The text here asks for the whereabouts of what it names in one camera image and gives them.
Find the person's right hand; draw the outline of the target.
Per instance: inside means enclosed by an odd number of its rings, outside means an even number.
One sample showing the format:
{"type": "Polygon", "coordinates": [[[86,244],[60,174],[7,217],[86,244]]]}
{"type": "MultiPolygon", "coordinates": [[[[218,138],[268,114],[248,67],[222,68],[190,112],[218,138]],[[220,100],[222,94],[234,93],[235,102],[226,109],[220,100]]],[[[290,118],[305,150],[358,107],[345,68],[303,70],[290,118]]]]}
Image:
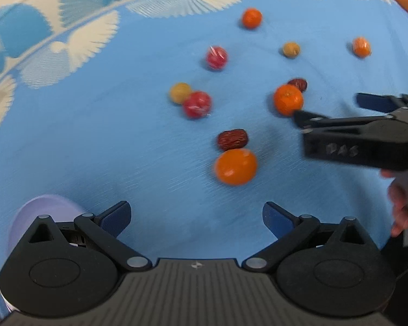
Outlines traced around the person's right hand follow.
{"type": "Polygon", "coordinates": [[[391,171],[381,169],[380,175],[385,179],[394,179],[388,187],[388,198],[393,205],[392,215],[394,217],[391,236],[397,237],[404,230],[408,229],[408,194],[403,187],[398,184],[391,171]]]}

